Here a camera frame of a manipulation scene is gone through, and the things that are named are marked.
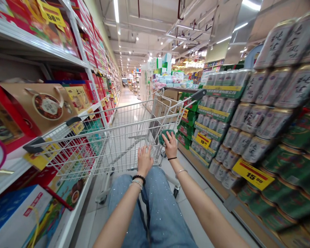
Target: shopping cart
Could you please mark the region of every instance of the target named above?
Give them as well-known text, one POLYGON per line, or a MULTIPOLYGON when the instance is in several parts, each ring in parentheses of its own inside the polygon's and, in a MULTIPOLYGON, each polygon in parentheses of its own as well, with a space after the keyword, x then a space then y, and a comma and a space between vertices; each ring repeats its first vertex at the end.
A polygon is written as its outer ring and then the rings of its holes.
MULTIPOLYGON (((103 204, 110 190, 110 176, 114 172, 137 169, 138 148, 151 145, 154 166, 161 166, 163 146, 158 141, 159 134, 162 130, 175 130, 184 110, 205 95, 206 90, 164 87, 147 101, 100 111, 94 113, 95 116, 74 117, 24 149, 35 157, 41 156, 47 166, 55 167, 61 180, 78 180, 84 185, 87 179, 103 174, 104 185, 96 199, 97 203, 103 204), (165 90, 193 95, 176 101, 165 97, 165 90), (105 128, 103 123, 110 118, 113 118, 112 125, 105 128)), ((166 177, 175 185, 176 197, 179 181, 166 177)))

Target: black beaded bracelet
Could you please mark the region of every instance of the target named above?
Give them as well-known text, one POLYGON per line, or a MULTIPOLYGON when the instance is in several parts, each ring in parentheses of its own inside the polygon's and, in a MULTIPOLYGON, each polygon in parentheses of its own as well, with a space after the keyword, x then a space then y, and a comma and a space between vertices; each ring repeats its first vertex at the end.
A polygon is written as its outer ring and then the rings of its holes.
POLYGON ((146 183, 146 179, 143 177, 143 176, 140 176, 140 175, 135 175, 134 177, 132 177, 132 180, 136 179, 136 178, 140 178, 142 179, 144 182, 142 183, 142 185, 145 186, 145 183, 146 183))

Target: price tag 19.00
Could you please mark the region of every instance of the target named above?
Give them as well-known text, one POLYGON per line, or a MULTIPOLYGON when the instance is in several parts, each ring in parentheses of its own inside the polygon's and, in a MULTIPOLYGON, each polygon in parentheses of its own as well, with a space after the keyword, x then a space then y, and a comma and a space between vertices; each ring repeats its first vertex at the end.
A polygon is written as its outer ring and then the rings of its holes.
POLYGON ((270 177, 264 172, 256 169, 241 158, 233 166, 233 170, 260 190, 265 189, 274 181, 273 177, 270 177))
POLYGON ((206 136, 198 133, 196 138, 196 142, 199 143, 204 149, 208 149, 211 139, 207 138, 206 136))

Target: sparkly jeans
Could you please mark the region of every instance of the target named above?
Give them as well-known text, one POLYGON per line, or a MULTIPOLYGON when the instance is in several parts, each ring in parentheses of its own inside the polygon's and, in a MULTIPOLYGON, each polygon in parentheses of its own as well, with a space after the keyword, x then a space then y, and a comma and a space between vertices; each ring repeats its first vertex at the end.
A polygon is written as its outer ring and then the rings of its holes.
MULTIPOLYGON (((131 182, 130 175, 120 176, 114 181, 108 198, 109 216, 123 198, 131 182)), ((197 247, 162 169, 157 166, 150 169, 141 196, 147 206, 147 227, 151 247, 197 247)), ((149 247, 139 199, 122 247, 149 247)))

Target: silver bangle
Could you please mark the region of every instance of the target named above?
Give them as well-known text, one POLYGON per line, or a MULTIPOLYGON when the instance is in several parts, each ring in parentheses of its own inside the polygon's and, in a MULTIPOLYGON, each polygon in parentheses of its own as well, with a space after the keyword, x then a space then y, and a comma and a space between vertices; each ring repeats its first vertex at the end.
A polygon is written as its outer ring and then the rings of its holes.
POLYGON ((182 171, 186 171, 186 172, 188 173, 188 171, 185 170, 185 169, 184 169, 184 170, 180 170, 180 171, 178 171, 178 172, 176 173, 176 179, 178 179, 178 178, 177 178, 177 175, 178 175, 180 172, 182 172, 182 171))

